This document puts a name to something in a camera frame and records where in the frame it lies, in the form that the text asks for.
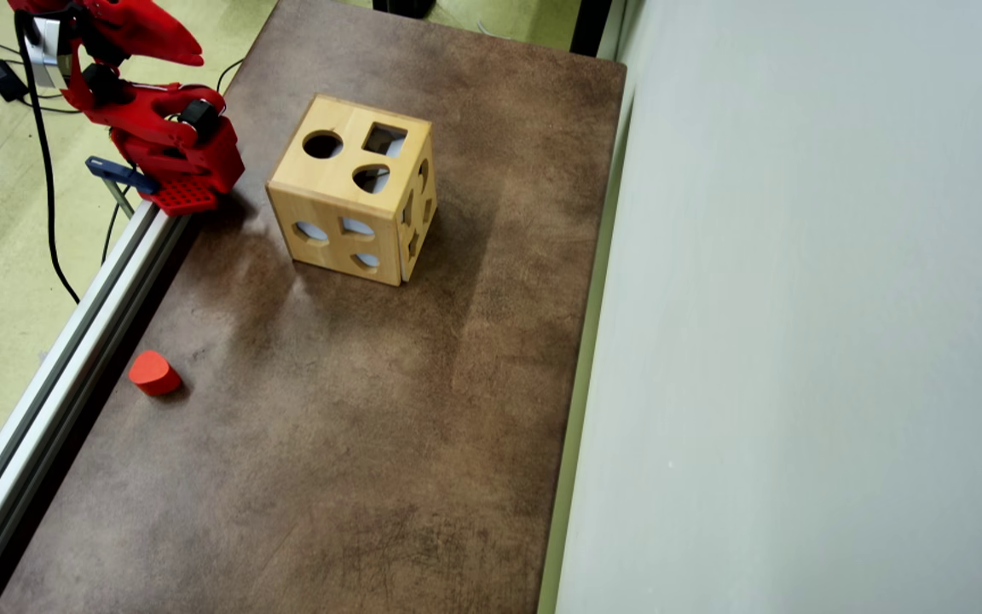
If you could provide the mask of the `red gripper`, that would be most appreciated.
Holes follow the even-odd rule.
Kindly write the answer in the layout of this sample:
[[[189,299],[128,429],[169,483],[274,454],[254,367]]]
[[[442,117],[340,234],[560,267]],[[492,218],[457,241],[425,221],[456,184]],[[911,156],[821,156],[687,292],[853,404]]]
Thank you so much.
[[[90,19],[95,30],[126,55],[191,67],[204,65],[198,40],[153,1],[8,0],[8,4],[27,20]]]

